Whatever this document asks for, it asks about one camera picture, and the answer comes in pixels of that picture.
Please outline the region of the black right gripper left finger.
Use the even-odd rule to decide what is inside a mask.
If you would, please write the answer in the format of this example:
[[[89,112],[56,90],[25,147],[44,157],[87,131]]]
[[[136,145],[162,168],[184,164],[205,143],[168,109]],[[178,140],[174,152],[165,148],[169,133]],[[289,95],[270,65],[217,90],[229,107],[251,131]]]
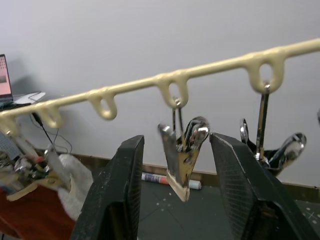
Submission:
[[[72,240],[138,238],[144,144],[143,135],[123,141],[94,177],[70,236]]]

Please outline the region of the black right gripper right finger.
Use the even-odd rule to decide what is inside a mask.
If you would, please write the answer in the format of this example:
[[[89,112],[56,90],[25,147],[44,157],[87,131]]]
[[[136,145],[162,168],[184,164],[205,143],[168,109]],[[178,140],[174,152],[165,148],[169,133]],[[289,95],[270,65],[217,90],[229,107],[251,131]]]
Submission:
[[[318,240],[283,184],[249,147],[220,133],[209,136],[222,201],[236,240]]]

